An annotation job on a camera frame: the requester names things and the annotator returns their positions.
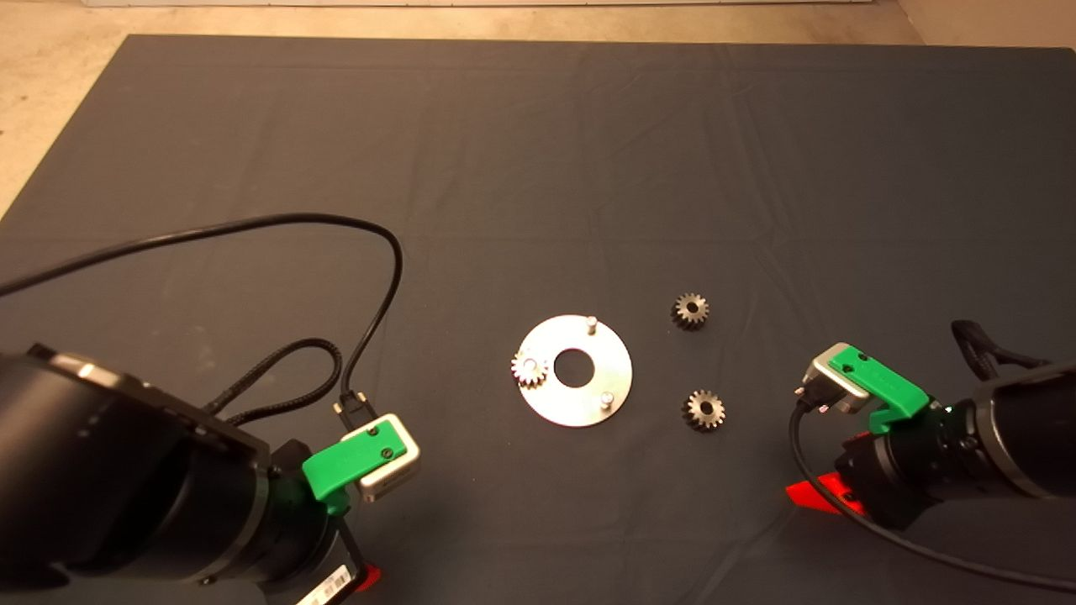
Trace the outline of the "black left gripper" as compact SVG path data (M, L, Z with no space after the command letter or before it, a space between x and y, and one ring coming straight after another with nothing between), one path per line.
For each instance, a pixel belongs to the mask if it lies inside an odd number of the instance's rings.
M345 517L311 491L301 465L312 450L292 439L272 453L270 495L255 544L255 583L266 604L343 604L382 578L362 555Z

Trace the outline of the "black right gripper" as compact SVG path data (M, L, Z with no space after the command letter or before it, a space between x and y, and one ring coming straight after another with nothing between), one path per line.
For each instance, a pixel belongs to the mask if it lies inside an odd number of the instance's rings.
M883 435L858 433L844 444L835 468L817 481L854 513L892 531L910 527L942 502L983 497L983 460L969 402L930 403ZM797 507L841 513L808 480L785 486L785 494Z

